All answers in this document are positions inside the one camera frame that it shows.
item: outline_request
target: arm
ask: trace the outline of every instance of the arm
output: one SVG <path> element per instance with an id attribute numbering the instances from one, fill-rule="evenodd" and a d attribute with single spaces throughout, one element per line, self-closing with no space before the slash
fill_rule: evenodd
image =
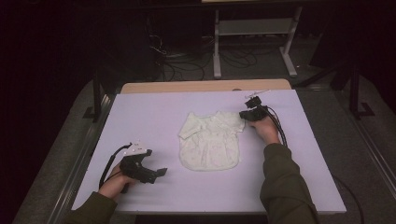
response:
<path id="1" fill-rule="evenodd" d="M 98 192 L 93 192 L 80 208 L 68 214 L 65 224 L 102 224 L 110 221 L 117 207 L 116 200 L 124 185 L 134 184 L 132 178 L 120 172 L 119 164 L 113 168 L 110 176 Z"/>
<path id="2" fill-rule="evenodd" d="M 318 212 L 299 166 L 292 160 L 291 151 L 280 145 L 277 129 L 269 119 L 250 123 L 256 128 L 267 147 L 264 150 L 265 175 L 260 199 L 269 223 L 318 223 Z"/>

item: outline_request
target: gray carpet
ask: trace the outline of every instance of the gray carpet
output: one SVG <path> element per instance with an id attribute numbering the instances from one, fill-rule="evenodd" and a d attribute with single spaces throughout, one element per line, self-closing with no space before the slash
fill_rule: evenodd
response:
<path id="1" fill-rule="evenodd" d="M 268 37 L 255 48 L 253 53 L 257 62 L 254 57 L 247 55 L 251 48 L 246 39 L 243 40 L 245 42 L 243 42 L 242 51 L 224 49 L 222 54 L 226 57 L 233 57 L 233 61 L 238 63 L 230 60 L 225 62 L 224 58 L 221 59 L 223 79 L 286 78 L 293 84 L 320 71 L 320 69 L 308 65 L 318 40 L 316 38 L 296 38 L 291 47 L 290 56 L 295 65 L 298 65 L 299 75 L 296 78 L 290 78 L 280 53 L 277 51 L 279 43 L 282 43 L 281 38 Z M 197 80 L 201 79 L 203 75 L 204 79 L 213 79 L 211 53 L 192 61 L 201 65 L 202 68 L 183 63 L 186 62 L 185 60 L 190 60 L 191 56 L 189 57 L 167 60 L 174 67 L 164 67 L 165 79 L 173 81 Z M 317 84 L 320 84 L 322 89 L 327 89 L 331 78 L 332 76 L 325 77 Z M 361 203 L 366 223 L 394 223 L 396 220 L 395 199 L 376 169 L 367 146 L 345 110 L 346 106 L 340 102 L 340 96 L 346 99 L 347 89 L 342 92 L 298 90 L 298 94 L 330 171 L 345 182 L 356 195 Z M 369 103 L 376 113 L 375 117 L 362 118 L 361 123 L 370 132 L 391 168 L 395 169 L 396 152 L 393 149 L 396 148 L 396 139 L 394 138 L 396 117 L 381 101 L 375 88 L 365 79 L 361 81 L 361 100 Z M 90 128 L 92 120 L 83 119 L 82 116 L 86 108 L 92 105 L 92 85 L 88 83 L 71 108 L 69 117 L 53 144 L 14 223 L 47 222 Z M 338 183 L 337 186 L 347 212 L 339 215 L 321 216 L 322 223 L 360 223 L 359 210 L 351 194 L 344 186 Z M 134 216 L 115 214 L 111 223 L 134 223 Z"/>

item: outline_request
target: dark background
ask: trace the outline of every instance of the dark background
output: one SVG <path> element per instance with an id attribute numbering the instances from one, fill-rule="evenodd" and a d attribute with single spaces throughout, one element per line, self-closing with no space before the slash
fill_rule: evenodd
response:
<path id="1" fill-rule="evenodd" d="M 125 82 L 152 81 L 159 75 L 156 62 L 161 58 L 149 49 L 146 14 L 104 14 L 78 10 L 75 5 L 66 0 L 0 3 L 2 223 L 14 218 L 70 107 L 95 72 L 109 92 Z M 393 111 L 395 10 L 391 3 L 370 1 L 305 7 L 298 27 L 302 35 L 324 34 L 313 65 L 327 67 L 352 53 L 361 73 L 373 81 Z M 188 22 L 180 24 L 186 28 L 177 35 L 169 24 L 179 16 L 157 12 L 153 16 L 161 22 L 155 29 L 169 39 L 169 45 L 193 46 L 199 44 L 200 35 L 213 30 L 213 13 L 206 11 L 197 20 L 199 15 L 183 14 Z"/>

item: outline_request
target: white table surface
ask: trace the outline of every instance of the white table surface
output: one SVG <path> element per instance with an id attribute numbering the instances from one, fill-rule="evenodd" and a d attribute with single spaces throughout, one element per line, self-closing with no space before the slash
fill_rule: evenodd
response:
<path id="1" fill-rule="evenodd" d="M 152 149 L 143 166 L 168 168 L 155 184 L 137 183 L 119 198 L 117 210 L 131 214 L 263 213 L 259 195 L 263 141 L 246 126 L 238 134 L 240 162 L 233 169 L 194 172 L 179 160 L 178 133 L 190 112 L 198 116 L 217 111 L 247 110 L 245 96 L 253 91 L 133 93 L 117 95 L 72 209 L 80 207 L 98 190 L 109 157 L 119 148 L 140 140 Z M 312 133 L 295 91 L 258 94 L 272 107 L 301 174 L 321 214 L 346 211 L 340 194 Z M 121 160 L 122 152 L 113 166 Z"/>

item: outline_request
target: table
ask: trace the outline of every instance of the table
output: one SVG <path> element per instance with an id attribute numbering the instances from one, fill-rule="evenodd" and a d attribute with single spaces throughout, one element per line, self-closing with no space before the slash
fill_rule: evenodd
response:
<path id="1" fill-rule="evenodd" d="M 117 208 L 119 212 L 137 215 L 264 213 L 259 199 L 264 180 L 263 142 L 252 128 L 246 127 L 238 135 L 239 164 L 220 172 L 194 172 L 184 168 L 178 160 L 177 134 L 188 112 L 197 115 L 208 115 L 215 110 L 239 112 L 246 110 L 245 96 L 272 89 L 259 93 L 259 96 L 278 114 L 293 158 L 301 167 L 318 211 L 321 214 L 345 212 L 298 96 L 287 84 L 280 79 L 125 85 L 109 113 L 72 209 L 81 206 L 91 192 L 97 190 L 110 155 L 117 148 L 140 140 L 153 150 L 152 155 L 143 160 L 143 165 L 153 170 L 167 167 L 168 172 L 155 184 L 139 183 L 122 195 Z M 159 88 L 161 85 L 167 86 L 165 91 Z M 171 86 L 187 89 L 171 92 Z"/>
<path id="2" fill-rule="evenodd" d="M 280 47 L 283 62 L 288 69 L 291 77 L 296 77 L 297 72 L 289 56 L 291 42 L 297 29 L 298 21 L 301 15 L 302 7 L 295 9 L 292 18 L 276 18 L 261 20 L 239 20 L 239 21 L 221 21 L 219 11 L 216 10 L 215 18 L 215 49 L 213 53 L 214 78 L 221 78 L 220 58 L 219 58 L 219 37 L 221 35 L 273 35 L 285 34 L 288 38 L 283 47 Z"/>

